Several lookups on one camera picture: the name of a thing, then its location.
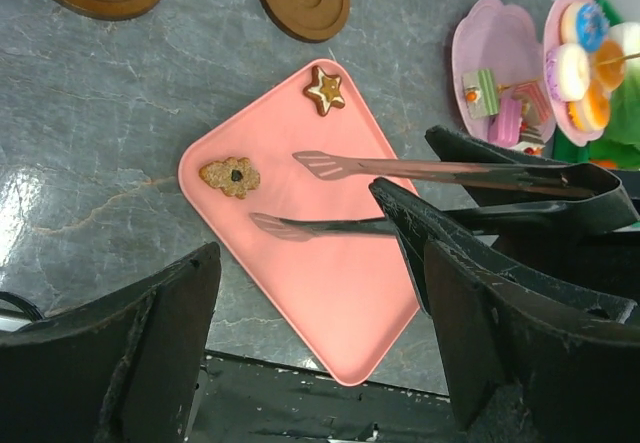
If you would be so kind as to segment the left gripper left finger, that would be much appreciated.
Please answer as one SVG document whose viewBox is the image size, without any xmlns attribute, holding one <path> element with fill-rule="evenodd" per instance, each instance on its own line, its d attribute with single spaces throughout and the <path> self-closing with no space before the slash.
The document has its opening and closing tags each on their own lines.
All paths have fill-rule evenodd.
<svg viewBox="0 0 640 443">
<path fill-rule="evenodd" d="M 2 333 L 2 441 L 183 441 L 220 279 L 220 247 L 208 243 Z"/>
</svg>

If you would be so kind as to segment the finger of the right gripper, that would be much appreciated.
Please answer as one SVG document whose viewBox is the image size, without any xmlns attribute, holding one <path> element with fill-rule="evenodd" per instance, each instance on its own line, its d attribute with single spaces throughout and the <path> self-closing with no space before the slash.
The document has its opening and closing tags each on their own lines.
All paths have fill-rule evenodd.
<svg viewBox="0 0 640 443">
<path fill-rule="evenodd" d="M 436 281 L 436 258 L 425 254 L 427 244 L 442 244 L 489 275 L 514 283 L 534 295 L 585 312 L 599 308 L 618 323 L 627 322 L 638 306 L 633 299 L 547 275 L 481 242 L 465 219 L 482 215 L 482 207 L 463 210 L 459 215 L 443 212 L 385 178 L 375 179 L 369 190 L 392 226 L 421 308 L 427 314 L 432 313 L 435 301 L 435 292 L 428 286 Z"/>
<path fill-rule="evenodd" d="M 615 171 L 530 156 L 442 126 L 429 128 L 425 139 L 443 163 L 460 166 L 453 182 L 499 234 L 599 235 L 639 221 L 639 200 Z"/>
</svg>

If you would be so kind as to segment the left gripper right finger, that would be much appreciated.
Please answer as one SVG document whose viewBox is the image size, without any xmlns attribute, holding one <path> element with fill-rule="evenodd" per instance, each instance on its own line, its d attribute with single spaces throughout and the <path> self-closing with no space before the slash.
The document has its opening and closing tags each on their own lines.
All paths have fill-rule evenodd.
<svg viewBox="0 0 640 443">
<path fill-rule="evenodd" d="M 431 316 L 461 430 L 503 424 L 506 404 L 489 402 L 516 386 L 544 442 L 638 441 L 638 327 L 534 295 L 442 244 L 425 254 L 436 258 Z"/>
</svg>

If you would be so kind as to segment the small orange glazed donut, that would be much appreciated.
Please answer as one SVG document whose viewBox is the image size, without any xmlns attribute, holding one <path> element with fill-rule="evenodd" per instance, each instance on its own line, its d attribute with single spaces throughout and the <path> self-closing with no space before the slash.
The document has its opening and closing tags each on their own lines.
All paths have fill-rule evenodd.
<svg viewBox="0 0 640 443">
<path fill-rule="evenodd" d="M 598 80 L 592 80 L 584 97 L 568 103 L 573 125 L 583 132 L 604 130 L 611 117 L 610 102 Z"/>
</svg>

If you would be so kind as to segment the metal serving tongs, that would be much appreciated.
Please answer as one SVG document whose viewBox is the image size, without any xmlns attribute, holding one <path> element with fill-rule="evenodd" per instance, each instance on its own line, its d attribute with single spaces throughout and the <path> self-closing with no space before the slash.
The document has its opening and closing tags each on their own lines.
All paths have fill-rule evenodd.
<svg viewBox="0 0 640 443">
<path fill-rule="evenodd" d="M 501 163 L 460 163 L 399 159 L 362 159 L 327 154 L 321 151 L 300 151 L 294 159 L 316 178 L 333 181 L 353 175 L 399 177 L 445 184 L 458 184 L 491 190 L 507 190 L 526 194 L 542 194 L 562 200 L 580 201 L 596 196 L 600 191 L 587 177 L 585 164 L 530 165 Z M 560 206 L 550 201 L 531 204 L 484 207 L 483 214 L 465 219 L 474 235 L 496 235 L 509 224 L 531 226 L 540 217 L 553 214 Z M 361 220 L 300 221 L 253 212 L 251 221 L 272 236 L 304 242 L 328 235 L 375 235 L 393 233 L 384 217 Z"/>
</svg>

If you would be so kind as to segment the large orange glazed donut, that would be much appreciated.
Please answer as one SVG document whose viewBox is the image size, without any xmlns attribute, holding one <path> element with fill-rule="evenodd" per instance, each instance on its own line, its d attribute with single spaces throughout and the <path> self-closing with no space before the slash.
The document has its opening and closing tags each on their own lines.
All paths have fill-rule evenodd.
<svg viewBox="0 0 640 443">
<path fill-rule="evenodd" d="M 605 40 L 591 54 L 592 77 L 609 93 L 616 90 L 625 78 L 626 62 L 622 47 L 611 39 Z"/>
</svg>

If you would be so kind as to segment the green layered cake slice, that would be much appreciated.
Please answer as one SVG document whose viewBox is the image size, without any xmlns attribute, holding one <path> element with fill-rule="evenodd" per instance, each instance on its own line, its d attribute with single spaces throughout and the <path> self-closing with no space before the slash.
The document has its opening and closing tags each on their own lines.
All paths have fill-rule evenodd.
<svg viewBox="0 0 640 443">
<path fill-rule="evenodd" d="M 494 73 L 489 68 L 466 72 L 462 75 L 464 100 L 472 119 L 497 115 L 500 95 Z"/>
</svg>

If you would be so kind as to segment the blue glazed donut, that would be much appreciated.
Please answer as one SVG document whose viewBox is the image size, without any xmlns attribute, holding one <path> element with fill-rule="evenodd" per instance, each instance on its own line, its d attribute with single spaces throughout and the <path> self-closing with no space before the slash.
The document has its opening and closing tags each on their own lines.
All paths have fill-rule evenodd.
<svg viewBox="0 0 640 443">
<path fill-rule="evenodd" d="M 595 1 L 569 4 L 560 20 L 560 40 L 575 43 L 587 53 L 596 52 L 609 33 L 609 20 Z"/>
</svg>

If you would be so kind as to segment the flower shaped cookie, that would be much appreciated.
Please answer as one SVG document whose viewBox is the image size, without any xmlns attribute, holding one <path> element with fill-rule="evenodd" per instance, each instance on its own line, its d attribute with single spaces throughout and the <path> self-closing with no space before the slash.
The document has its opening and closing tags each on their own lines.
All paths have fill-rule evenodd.
<svg viewBox="0 0 640 443">
<path fill-rule="evenodd" d="M 199 177 L 211 188 L 237 199 L 245 199 L 261 183 L 260 173 L 247 157 L 228 157 L 208 163 L 199 169 Z"/>
</svg>

